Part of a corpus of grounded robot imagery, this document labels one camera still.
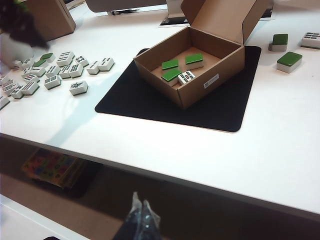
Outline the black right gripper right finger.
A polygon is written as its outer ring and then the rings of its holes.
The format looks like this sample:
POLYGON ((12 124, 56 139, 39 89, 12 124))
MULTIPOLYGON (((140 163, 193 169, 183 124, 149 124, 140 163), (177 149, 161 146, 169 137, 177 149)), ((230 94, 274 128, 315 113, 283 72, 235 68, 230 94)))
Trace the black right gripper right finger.
POLYGON ((159 231, 161 218, 152 210, 147 200, 143 201, 141 214, 141 239, 142 240, 161 240, 159 231))

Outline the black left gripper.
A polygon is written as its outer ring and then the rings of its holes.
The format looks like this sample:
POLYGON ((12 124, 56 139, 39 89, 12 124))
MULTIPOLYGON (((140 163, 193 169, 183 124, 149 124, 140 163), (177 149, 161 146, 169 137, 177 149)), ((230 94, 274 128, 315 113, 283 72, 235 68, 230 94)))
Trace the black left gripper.
POLYGON ((18 42, 49 48, 47 41, 35 29, 33 16, 25 3, 0 4, 0 29, 18 42))

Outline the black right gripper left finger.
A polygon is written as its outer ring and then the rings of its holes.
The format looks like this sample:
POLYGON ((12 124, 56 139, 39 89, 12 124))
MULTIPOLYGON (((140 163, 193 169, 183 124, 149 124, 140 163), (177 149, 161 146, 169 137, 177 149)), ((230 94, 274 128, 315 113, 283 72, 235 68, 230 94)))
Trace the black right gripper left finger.
POLYGON ((138 193, 132 195, 131 209, 127 214, 123 224, 113 237, 114 240, 134 240, 141 223, 142 202, 138 193))

